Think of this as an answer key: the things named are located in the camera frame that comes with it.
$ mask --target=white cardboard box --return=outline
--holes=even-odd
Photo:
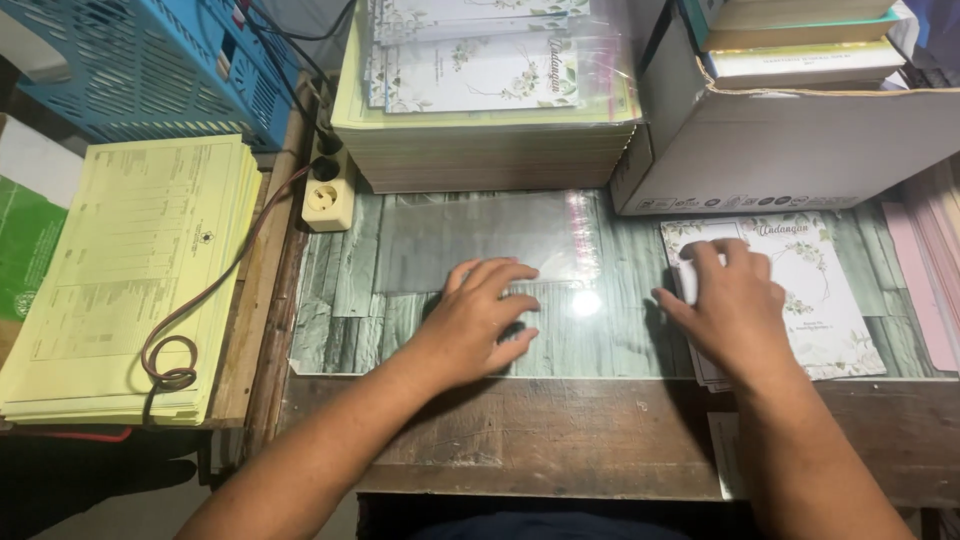
[[[694,51],[674,8],[639,82],[649,133],[613,171],[617,213],[845,209],[960,151],[960,88],[718,90]]]

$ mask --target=pink paper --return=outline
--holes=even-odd
[[[920,253],[917,236],[914,235],[910,218],[900,203],[883,203],[883,213],[887,217],[887,226],[894,239],[900,270],[910,291],[910,300],[920,321],[920,330],[924,336],[926,349],[933,366],[942,371],[956,371],[957,363],[953,358],[947,337],[947,327],[940,317],[933,287],[924,268],[924,258]]]

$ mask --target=person's right hand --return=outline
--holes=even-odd
[[[721,253],[727,257],[726,267],[720,263]],[[696,306],[662,288],[655,289],[654,296],[697,350],[734,384],[751,385],[756,378],[782,373],[784,367],[796,371],[799,366],[783,324],[785,293],[770,281],[768,257],[751,253],[736,238],[688,244],[681,257],[692,258],[697,270]]]

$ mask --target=blue crate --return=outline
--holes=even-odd
[[[19,87],[101,141],[242,134],[258,151],[283,144],[291,101],[279,78],[296,81],[296,58],[265,34],[277,72],[232,0],[0,0],[0,10],[70,67],[68,81],[24,77]]]

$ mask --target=power strip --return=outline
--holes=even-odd
[[[310,161],[322,155],[318,141],[313,147]],[[322,182],[313,170],[308,173],[303,212],[300,215],[317,233],[346,231],[353,223],[353,186],[357,166],[346,146],[335,155],[326,157],[340,165],[340,173],[329,182]]]

